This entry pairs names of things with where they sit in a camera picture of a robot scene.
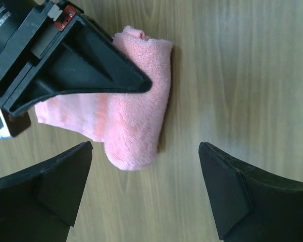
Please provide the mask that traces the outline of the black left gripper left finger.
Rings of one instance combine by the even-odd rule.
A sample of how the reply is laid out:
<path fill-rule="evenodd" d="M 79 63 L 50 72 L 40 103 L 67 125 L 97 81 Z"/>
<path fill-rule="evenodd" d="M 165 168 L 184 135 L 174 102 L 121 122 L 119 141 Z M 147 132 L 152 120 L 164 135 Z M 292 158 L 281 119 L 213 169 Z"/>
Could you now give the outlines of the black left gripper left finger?
<path fill-rule="evenodd" d="M 92 162 L 80 143 L 0 178 L 0 241 L 66 241 L 75 225 Z"/>

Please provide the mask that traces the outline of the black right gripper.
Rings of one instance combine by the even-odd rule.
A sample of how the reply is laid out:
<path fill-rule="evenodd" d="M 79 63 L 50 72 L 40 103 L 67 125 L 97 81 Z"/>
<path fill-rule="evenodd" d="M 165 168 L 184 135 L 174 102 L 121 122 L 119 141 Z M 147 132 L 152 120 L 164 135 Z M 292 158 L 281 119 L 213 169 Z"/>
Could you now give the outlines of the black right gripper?
<path fill-rule="evenodd" d="M 54 23 L 70 7 L 63 31 Z M 0 1 L 0 108 L 74 93 L 145 93 L 151 79 L 70 1 Z"/>

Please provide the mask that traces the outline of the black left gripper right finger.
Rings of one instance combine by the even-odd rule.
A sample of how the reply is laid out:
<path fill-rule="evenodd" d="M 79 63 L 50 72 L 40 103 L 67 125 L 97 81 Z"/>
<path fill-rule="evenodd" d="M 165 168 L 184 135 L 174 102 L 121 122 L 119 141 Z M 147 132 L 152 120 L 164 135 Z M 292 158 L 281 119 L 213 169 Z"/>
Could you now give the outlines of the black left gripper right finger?
<path fill-rule="evenodd" d="M 260 169 L 208 142 L 198 153 L 220 240 L 303 241 L 303 182 Z"/>

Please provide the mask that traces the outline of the pink towel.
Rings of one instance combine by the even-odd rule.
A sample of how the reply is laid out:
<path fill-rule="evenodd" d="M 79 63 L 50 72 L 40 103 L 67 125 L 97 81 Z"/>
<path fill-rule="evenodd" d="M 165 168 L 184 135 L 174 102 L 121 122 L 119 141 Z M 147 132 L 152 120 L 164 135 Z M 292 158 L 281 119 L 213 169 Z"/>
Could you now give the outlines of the pink towel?
<path fill-rule="evenodd" d="M 104 144 L 108 160 L 121 170 L 139 170 L 156 158 L 171 89 L 172 42 L 126 26 L 113 44 L 152 80 L 142 94 L 60 95 L 35 106 L 37 120 L 78 132 Z"/>

